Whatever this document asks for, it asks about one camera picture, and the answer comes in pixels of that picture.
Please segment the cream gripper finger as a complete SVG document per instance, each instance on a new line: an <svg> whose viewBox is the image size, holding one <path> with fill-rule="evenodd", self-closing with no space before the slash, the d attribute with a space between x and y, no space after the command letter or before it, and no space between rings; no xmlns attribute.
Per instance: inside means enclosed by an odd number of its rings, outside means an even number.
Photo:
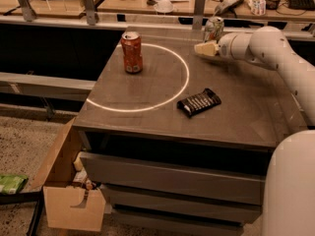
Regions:
<svg viewBox="0 0 315 236"><path fill-rule="evenodd" d="M219 46L215 41L207 41L196 44L194 50L197 54L213 57L219 53Z"/></svg>

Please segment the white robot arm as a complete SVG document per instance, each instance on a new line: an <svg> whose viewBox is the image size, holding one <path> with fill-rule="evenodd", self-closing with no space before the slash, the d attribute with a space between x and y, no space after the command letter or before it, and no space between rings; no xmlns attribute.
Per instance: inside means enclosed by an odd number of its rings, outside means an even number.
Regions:
<svg viewBox="0 0 315 236"><path fill-rule="evenodd" d="M281 81L277 92L284 94L282 107L296 107L307 124L315 124L315 67L293 51L280 29L230 32L194 49L204 58L241 60L274 71ZM291 134L274 150L261 220L261 236L315 236L314 130Z"/></svg>

